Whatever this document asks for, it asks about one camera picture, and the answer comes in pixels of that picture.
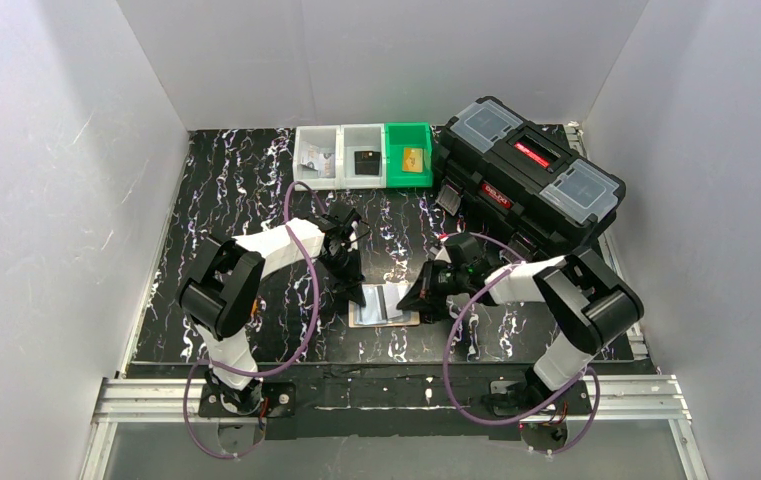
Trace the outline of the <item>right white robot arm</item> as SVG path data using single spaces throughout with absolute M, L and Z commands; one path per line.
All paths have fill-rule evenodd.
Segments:
M 491 242 L 470 232 L 441 240 L 437 256 L 422 265 L 396 307 L 437 315 L 448 297 L 460 294 L 488 306 L 545 304 L 559 333 L 525 374 L 528 389 L 542 397 L 569 384 L 644 315 L 638 294 L 589 247 L 542 261 L 504 263 L 489 250 Z

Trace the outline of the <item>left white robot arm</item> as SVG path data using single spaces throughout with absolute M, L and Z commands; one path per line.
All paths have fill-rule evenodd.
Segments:
M 335 203 L 319 217 L 295 218 L 276 228 L 220 240 L 205 239 L 177 291 L 177 302 L 195 325 L 213 361 L 212 373 L 227 388 L 243 392 L 258 366 L 245 325 L 260 284 L 271 274 L 305 261 L 319 261 L 332 279 L 331 293 L 363 307 L 360 236 L 362 216 Z

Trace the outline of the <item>beige leather card holder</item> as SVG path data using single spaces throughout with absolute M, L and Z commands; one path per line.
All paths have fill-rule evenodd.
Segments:
M 365 305 L 349 303 L 348 324 L 351 328 L 409 327 L 420 324 L 420 314 L 402 311 L 397 304 L 409 291 L 406 282 L 363 284 Z

